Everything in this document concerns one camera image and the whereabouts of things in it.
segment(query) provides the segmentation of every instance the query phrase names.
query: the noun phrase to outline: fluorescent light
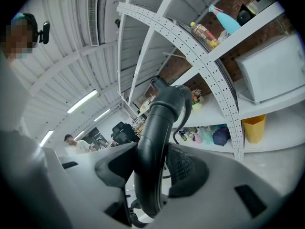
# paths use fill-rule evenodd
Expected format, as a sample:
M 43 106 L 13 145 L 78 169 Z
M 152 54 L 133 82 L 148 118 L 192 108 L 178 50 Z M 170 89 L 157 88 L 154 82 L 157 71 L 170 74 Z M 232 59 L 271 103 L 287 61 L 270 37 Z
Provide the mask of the fluorescent light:
M 81 106 L 83 103 L 88 101 L 90 98 L 94 97 L 96 94 L 98 94 L 96 90 L 89 93 L 87 96 L 83 97 L 80 101 L 78 101 L 75 105 L 73 105 L 67 112 L 71 114 L 74 110 L 76 110 L 79 106 Z
M 107 111 L 105 111 L 104 113 L 102 113 L 99 117 L 97 117 L 94 121 L 97 121 L 99 118 L 101 118 L 104 114 L 108 113 L 110 111 L 110 109 L 108 109 Z
M 49 139 L 49 137 L 52 135 L 52 133 L 53 133 L 53 131 L 49 131 L 49 132 L 47 133 L 47 135 L 43 138 L 43 140 L 42 140 L 41 143 L 39 144 L 40 147 L 42 147 L 42 146 L 46 143 L 46 141 Z
M 77 139 L 81 134 L 83 134 L 84 133 L 84 131 L 82 131 L 81 133 L 79 133 L 76 137 L 75 137 L 75 139 Z

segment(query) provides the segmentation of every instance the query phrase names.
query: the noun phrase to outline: air vent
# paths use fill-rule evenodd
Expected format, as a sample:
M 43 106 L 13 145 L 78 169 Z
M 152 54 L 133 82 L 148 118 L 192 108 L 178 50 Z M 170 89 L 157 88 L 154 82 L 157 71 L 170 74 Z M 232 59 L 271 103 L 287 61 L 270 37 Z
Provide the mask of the air vent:
M 99 46 L 97 30 L 97 4 L 98 0 L 88 0 L 88 27 L 91 46 Z

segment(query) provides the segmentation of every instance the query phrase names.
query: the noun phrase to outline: spray bottle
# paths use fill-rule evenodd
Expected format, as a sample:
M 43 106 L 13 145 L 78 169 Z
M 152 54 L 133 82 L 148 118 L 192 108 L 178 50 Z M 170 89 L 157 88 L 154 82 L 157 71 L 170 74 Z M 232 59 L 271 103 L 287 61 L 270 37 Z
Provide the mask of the spray bottle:
M 230 17 L 229 15 L 223 13 L 222 10 L 216 8 L 214 5 L 209 7 L 209 12 L 213 12 L 218 18 L 219 22 L 226 29 L 226 31 L 232 35 L 235 31 L 237 31 L 241 26 L 240 24 Z

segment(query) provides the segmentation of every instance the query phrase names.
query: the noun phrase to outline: white container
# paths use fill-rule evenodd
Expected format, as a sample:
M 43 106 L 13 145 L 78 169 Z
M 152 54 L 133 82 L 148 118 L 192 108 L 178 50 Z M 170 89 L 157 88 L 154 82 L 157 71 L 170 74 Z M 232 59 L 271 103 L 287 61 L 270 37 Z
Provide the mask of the white container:
M 255 103 L 305 84 L 305 54 L 297 34 L 273 37 L 236 61 Z

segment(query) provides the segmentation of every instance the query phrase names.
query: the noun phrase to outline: black handle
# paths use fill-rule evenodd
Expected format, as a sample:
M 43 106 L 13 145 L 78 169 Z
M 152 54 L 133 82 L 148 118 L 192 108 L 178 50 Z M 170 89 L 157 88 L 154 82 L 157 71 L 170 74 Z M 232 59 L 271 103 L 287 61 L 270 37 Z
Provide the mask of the black handle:
M 151 103 L 151 112 L 138 143 L 134 172 L 135 193 L 142 210 L 152 218 L 163 206 L 162 171 L 171 129 L 178 120 L 183 105 L 185 115 L 179 128 L 191 113 L 192 93 L 185 86 L 163 88 Z

